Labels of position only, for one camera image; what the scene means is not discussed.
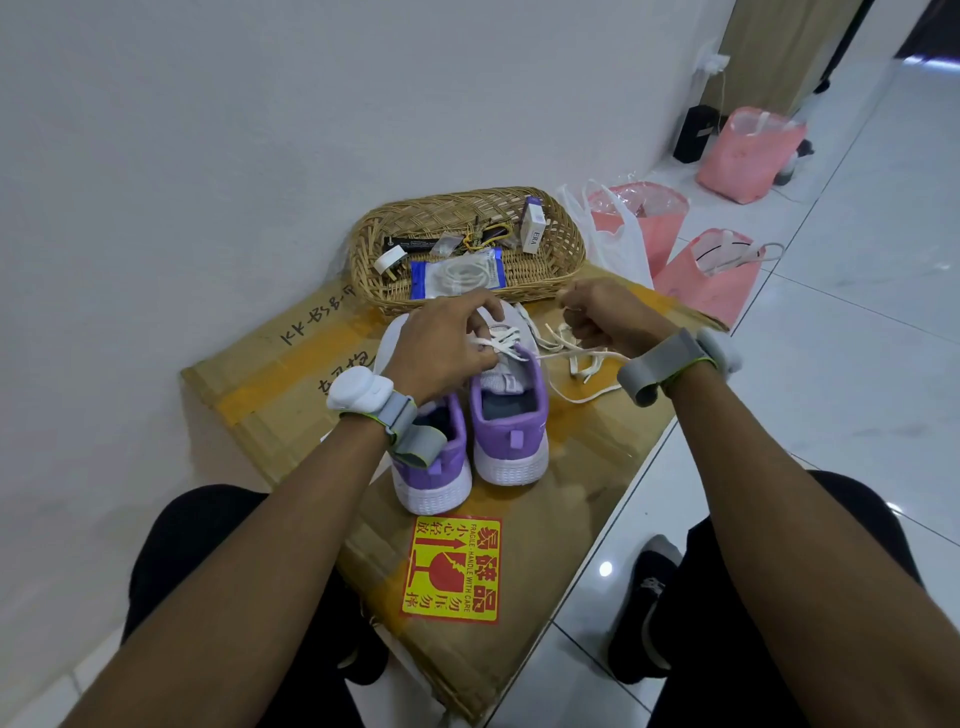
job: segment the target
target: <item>gray strap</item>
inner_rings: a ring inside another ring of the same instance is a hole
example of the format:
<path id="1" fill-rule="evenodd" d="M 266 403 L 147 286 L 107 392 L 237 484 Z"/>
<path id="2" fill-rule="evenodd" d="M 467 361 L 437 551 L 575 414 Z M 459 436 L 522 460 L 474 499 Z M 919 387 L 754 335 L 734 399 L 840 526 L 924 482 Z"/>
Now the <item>gray strap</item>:
<path id="1" fill-rule="evenodd" d="M 446 435 L 429 425 L 410 425 L 394 444 L 392 455 L 414 468 L 429 468 L 446 447 Z"/>
<path id="2" fill-rule="evenodd" d="M 429 468 L 446 446 L 446 435 L 436 427 L 414 425 L 417 404 L 413 398 L 393 392 L 376 414 L 394 439 L 390 453 L 414 468 Z"/>
<path id="3" fill-rule="evenodd" d="M 643 356 L 620 367 L 616 380 L 637 405 L 649 407 L 657 401 L 657 388 L 661 382 L 704 356 L 704 350 L 693 335 L 681 328 Z"/>

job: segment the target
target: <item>plastic bag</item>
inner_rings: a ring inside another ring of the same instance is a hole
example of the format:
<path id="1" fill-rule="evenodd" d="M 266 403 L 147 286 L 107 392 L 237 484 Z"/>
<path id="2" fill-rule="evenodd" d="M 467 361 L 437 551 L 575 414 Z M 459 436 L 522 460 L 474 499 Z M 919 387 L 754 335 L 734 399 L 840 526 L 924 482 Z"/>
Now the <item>plastic bag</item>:
<path id="1" fill-rule="evenodd" d="M 747 205 L 764 197 L 806 137 L 806 124 L 770 111 L 737 109 L 697 172 L 697 182 Z"/>
<path id="2" fill-rule="evenodd" d="M 710 228 L 667 263 L 654 278 L 654 288 L 732 327 L 754 287 L 760 263 L 780 257 L 767 256 L 771 246 L 782 253 L 780 243 L 760 245 L 739 232 Z"/>
<path id="3" fill-rule="evenodd" d="M 690 202 L 680 192 L 655 182 L 629 182 L 611 187 L 640 223 L 643 246 L 647 251 L 650 275 L 656 276 L 670 259 L 673 244 L 690 210 Z M 588 200 L 593 222 L 599 231 L 616 232 L 623 220 L 603 192 Z"/>
<path id="4" fill-rule="evenodd" d="M 580 234 L 584 236 L 588 260 L 634 283 L 653 288 L 650 265 L 647 262 L 647 252 L 643 244 L 643 232 L 636 217 L 607 187 L 593 180 L 590 180 L 590 184 L 600 188 L 599 194 L 606 195 L 613 209 L 623 220 L 623 225 L 617 231 L 598 230 L 587 206 L 589 195 L 586 189 L 582 193 L 582 202 L 567 189 L 566 185 L 557 190 L 557 199 L 577 224 Z"/>
<path id="5" fill-rule="evenodd" d="M 474 288 L 493 290 L 507 285 L 503 252 L 499 248 L 485 248 L 437 262 L 414 260 L 410 263 L 410 279 L 411 301 L 460 296 Z"/>

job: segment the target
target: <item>cardboard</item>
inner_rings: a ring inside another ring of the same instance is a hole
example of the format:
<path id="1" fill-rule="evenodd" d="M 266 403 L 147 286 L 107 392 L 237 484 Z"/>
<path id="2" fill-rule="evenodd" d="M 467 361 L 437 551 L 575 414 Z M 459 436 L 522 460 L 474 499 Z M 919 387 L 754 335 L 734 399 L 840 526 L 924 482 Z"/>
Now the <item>cardboard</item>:
<path id="1" fill-rule="evenodd" d="M 612 274 L 588 264 L 579 277 L 590 276 Z M 679 325 L 722 328 L 673 299 L 620 280 Z M 553 301 L 526 307 L 541 327 L 562 321 Z M 386 325 L 340 279 L 182 375 L 276 486 L 336 424 L 325 406 L 329 382 L 349 366 L 369 366 Z M 582 385 L 570 378 L 565 360 L 544 362 L 572 399 L 612 384 L 616 368 L 608 360 Z M 546 475 L 532 486 L 502 488 L 474 474 L 469 499 L 447 515 L 501 524 L 495 621 L 401 611 L 416 518 L 397 501 L 389 471 L 378 471 L 338 567 L 448 707 L 476 721 L 495 705 L 673 414 L 664 397 L 639 409 L 616 392 L 579 405 L 552 396 Z"/>

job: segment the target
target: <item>fragile sticker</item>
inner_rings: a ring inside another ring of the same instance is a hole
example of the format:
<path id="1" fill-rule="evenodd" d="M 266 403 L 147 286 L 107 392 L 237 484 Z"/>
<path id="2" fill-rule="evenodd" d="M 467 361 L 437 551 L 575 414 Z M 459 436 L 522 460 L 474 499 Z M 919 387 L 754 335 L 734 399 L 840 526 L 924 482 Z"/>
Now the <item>fragile sticker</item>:
<path id="1" fill-rule="evenodd" d="M 501 529 L 497 519 L 417 517 L 403 614 L 496 622 Z"/>

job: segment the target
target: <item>hand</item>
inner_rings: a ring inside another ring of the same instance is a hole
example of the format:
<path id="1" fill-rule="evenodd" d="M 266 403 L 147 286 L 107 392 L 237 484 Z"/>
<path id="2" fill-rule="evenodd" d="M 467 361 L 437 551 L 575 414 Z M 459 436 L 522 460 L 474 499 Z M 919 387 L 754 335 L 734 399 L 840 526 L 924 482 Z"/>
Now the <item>hand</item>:
<path id="1" fill-rule="evenodd" d="M 503 304 L 490 291 L 477 288 L 454 298 L 438 298 L 410 314 L 400 330 L 396 349 L 383 376 L 417 405 L 452 392 L 471 376 L 496 366 L 496 352 L 471 344 L 466 334 L 489 339 L 490 329 L 477 308 L 503 321 Z"/>
<path id="2" fill-rule="evenodd" d="M 612 279 L 575 280 L 557 298 L 585 349 L 610 347 L 633 358 L 680 330 Z"/>

